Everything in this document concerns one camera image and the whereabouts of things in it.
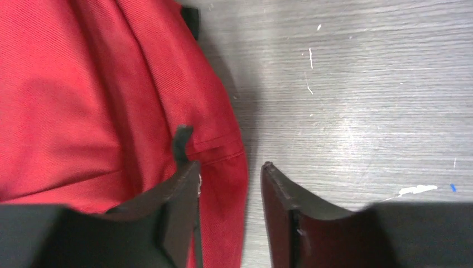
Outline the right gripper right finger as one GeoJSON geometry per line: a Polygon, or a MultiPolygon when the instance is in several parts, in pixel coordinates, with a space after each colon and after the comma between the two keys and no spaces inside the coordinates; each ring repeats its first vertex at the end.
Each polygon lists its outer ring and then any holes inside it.
{"type": "Polygon", "coordinates": [[[471,267],[472,203],[376,203],[358,212],[260,174],[273,267],[471,267]]]}

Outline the red backpack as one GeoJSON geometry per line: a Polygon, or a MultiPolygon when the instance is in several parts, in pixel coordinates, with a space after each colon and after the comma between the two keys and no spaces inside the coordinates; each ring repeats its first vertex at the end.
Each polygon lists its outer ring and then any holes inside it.
{"type": "Polygon", "coordinates": [[[248,191],[240,128],[175,1],[1,2],[1,203],[101,213],[201,163],[205,267],[239,267],[248,191]]]}

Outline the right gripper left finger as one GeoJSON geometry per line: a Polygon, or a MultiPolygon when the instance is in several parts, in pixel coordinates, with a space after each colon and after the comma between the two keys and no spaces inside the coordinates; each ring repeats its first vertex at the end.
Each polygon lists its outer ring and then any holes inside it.
{"type": "Polygon", "coordinates": [[[200,165],[104,214],[59,205],[1,206],[2,267],[185,267],[200,165]]]}

